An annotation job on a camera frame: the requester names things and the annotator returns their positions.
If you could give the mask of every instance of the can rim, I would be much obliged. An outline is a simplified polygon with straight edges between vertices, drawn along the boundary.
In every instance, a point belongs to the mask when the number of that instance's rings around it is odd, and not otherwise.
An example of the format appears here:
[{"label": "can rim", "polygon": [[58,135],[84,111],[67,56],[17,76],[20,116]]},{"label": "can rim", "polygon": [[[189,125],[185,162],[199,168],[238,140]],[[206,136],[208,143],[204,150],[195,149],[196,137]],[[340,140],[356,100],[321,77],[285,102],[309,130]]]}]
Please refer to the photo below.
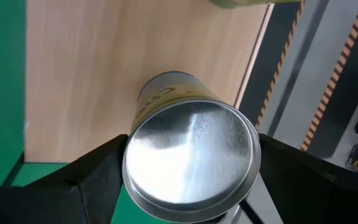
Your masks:
[{"label": "can rim", "polygon": [[247,135],[250,139],[250,145],[252,146],[251,151],[251,160],[249,164],[249,169],[247,173],[245,174],[243,181],[237,186],[235,190],[233,190],[227,197],[222,199],[221,201],[200,209],[200,210],[193,210],[193,211],[178,211],[178,210],[169,210],[163,207],[160,207],[150,201],[148,201],[146,198],[142,196],[130,180],[129,174],[127,172],[127,166],[126,166],[126,154],[127,149],[125,150],[123,162],[122,162],[122,179],[124,181],[124,186],[130,196],[130,198],[135,202],[135,204],[141,208],[144,212],[148,213],[149,215],[164,220],[168,222],[175,222],[175,223],[194,223],[194,222],[203,222],[206,220],[210,220],[212,218],[218,217],[222,215],[223,213],[226,213],[228,210],[230,210],[232,207],[234,207],[236,204],[238,204],[242,199],[246,197],[246,195],[250,192],[251,188],[253,187],[258,174],[259,174],[259,168],[260,168],[260,158],[261,158],[261,151],[260,151],[260,144],[259,144],[259,136],[257,134],[256,129],[251,124],[251,122],[242,114],[240,111],[238,111],[236,108],[233,108],[230,105],[227,105],[225,103],[222,103],[220,101],[215,100],[207,100],[207,99],[191,99],[191,100],[183,100],[179,101],[167,106],[164,106],[163,108],[160,108],[159,110],[155,111],[151,115],[149,115],[147,118],[145,118],[131,133],[129,136],[127,146],[131,142],[132,138],[134,137],[134,134],[153,116],[155,116],[158,113],[161,113],[162,111],[185,103],[193,103],[193,102],[205,102],[205,103],[214,103],[217,105],[220,105],[224,107],[227,110],[232,111],[235,113],[243,122],[244,126],[247,129]]}]

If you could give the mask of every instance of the orange and black striped tape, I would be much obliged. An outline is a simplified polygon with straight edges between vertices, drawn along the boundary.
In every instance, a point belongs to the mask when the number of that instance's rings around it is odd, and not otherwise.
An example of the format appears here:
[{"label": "orange and black striped tape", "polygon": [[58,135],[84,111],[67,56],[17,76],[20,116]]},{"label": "orange and black striped tape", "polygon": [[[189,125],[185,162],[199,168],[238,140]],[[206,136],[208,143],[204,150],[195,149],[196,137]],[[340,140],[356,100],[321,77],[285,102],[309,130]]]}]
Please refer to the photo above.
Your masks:
[{"label": "orange and black striped tape", "polygon": [[265,110],[266,110],[266,107],[267,107],[267,104],[269,103],[269,99],[272,95],[272,92],[273,92],[273,89],[274,89],[274,86],[277,82],[277,78],[280,76],[280,72],[281,72],[281,67],[283,65],[283,62],[284,62],[284,59],[285,59],[285,56],[286,54],[288,53],[288,48],[290,47],[290,43],[292,41],[292,37],[293,37],[293,34],[295,32],[295,29],[296,29],[296,25],[298,24],[299,22],[299,18],[301,17],[301,14],[303,12],[303,8],[305,7],[305,0],[302,0],[300,2],[300,8],[298,10],[298,12],[296,13],[296,19],[293,21],[292,23],[292,28],[291,28],[291,31],[288,35],[288,40],[285,42],[285,45],[284,45],[284,51],[281,53],[281,57],[280,57],[280,61],[278,61],[277,63],[277,68],[276,68],[276,71],[273,75],[273,79],[272,81],[270,82],[270,86],[269,86],[269,89],[267,91],[267,94],[266,94],[266,99],[264,100],[264,104],[262,106],[262,109],[260,109],[260,113],[259,113],[259,116],[258,116],[258,120],[255,124],[255,127],[258,128],[259,125],[260,125],[260,122],[262,121],[262,118],[264,117],[265,115]]},{"label": "orange and black striped tape", "polygon": [[316,110],[316,113],[314,114],[314,118],[311,121],[309,130],[305,136],[305,139],[303,140],[303,143],[301,145],[302,151],[307,151],[310,142],[314,137],[314,134],[316,133],[317,127],[321,121],[321,118],[324,115],[324,112],[326,110],[326,107],[329,103],[329,99],[331,98],[333,91],[335,90],[336,83],[338,82],[339,78],[341,77],[342,70],[346,64],[347,58],[349,57],[351,50],[353,48],[354,42],[358,36],[358,15],[356,17],[356,21],[354,22],[352,29],[350,31],[350,34],[346,40],[345,46],[339,56],[339,59],[335,65],[335,69],[333,71],[333,74],[331,75],[330,81],[328,81],[326,90],[324,91],[323,97],[320,100],[320,104]]}]

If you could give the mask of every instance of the yellow can label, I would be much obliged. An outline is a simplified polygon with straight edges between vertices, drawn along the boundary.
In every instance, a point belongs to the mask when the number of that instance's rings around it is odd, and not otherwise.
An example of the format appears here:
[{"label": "yellow can label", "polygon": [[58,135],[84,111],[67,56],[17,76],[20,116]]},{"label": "yellow can label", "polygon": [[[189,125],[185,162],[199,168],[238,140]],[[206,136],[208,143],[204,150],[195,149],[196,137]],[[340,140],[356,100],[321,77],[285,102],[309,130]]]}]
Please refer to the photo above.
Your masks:
[{"label": "yellow can label", "polygon": [[131,130],[135,128],[152,113],[163,107],[185,100],[216,100],[208,90],[200,90],[193,85],[170,85],[151,96],[135,115]]}]

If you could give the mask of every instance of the silver metal lid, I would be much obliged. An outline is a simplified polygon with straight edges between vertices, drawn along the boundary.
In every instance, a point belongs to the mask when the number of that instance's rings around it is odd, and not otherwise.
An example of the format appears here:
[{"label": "silver metal lid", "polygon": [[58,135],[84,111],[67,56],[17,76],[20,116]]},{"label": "silver metal lid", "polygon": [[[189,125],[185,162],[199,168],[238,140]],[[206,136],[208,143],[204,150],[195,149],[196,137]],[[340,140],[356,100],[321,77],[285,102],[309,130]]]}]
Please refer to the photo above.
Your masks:
[{"label": "silver metal lid", "polygon": [[226,212],[246,196],[259,169],[257,161],[246,184],[257,141],[247,122],[215,101],[159,111],[127,145],[123,176],[130,196],[147,213],[171,222],[200,222]]}]

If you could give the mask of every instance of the wooden table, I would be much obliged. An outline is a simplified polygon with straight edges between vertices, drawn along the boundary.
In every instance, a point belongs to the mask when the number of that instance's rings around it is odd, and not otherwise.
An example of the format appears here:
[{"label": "wooden table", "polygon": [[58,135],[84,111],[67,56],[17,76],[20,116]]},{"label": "wooden table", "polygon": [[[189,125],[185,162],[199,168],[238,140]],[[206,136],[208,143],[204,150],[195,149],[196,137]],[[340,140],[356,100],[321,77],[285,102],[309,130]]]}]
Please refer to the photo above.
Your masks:
[{"label": "wooden table", "polygon": [[70,162],[128,133],[140,89],[168,70],[233,105],[266,6],[208,0],[27,0],[27,162]]}]

